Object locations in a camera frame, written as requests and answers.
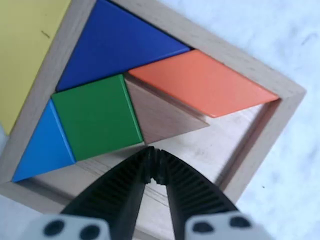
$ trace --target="orange piece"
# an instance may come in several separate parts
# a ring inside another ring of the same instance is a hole
[[[199,50],[129,73],[210,117],[219,117],[279,97]]]

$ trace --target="green piece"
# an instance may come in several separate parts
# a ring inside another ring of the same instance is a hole
[[[52,99],[77,161],[143,141],[122,74]]]

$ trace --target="wooden tray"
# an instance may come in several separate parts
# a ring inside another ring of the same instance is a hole
[[[210,127],[152,144],[195,167],[236,202],[302,101],[305,90],[156,0],[112,2],[280,97],[209,119]],[[94,4],[95,1],[71,2],[0,158],[0,194],[40,212],[59,212],[90,183],[142,147],[135,145],[19,183],[11,182]],[[146,187],[135,237],[173,239],[165,187],[154,182]]]

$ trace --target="dark blue triangle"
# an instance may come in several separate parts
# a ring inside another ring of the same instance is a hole
[[[74,88],[189,50],[120,7],[97,0],[56,90]]]

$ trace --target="black screw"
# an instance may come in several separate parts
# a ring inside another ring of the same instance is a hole
[[[100,228],[97,225],[88,225],[80,232],[82,240],[94,240],[99,236]]]
[[[229,224],[233,228],[251,228],[251,223],[242,216],[232,217]]]
[[[199,221],[193,225],[192,230],[195,233],[203,234],[203,233],[212,233],[214,231],[214,228],[209,223],[207,223],[205,221]]]
[[[52,237],[55,236],[59,233],[62,232],[64,229],[65,223],[62,220],[54,220],[52,222],[49,222],[44,230],[43,234],[46,235],[47,237]]]

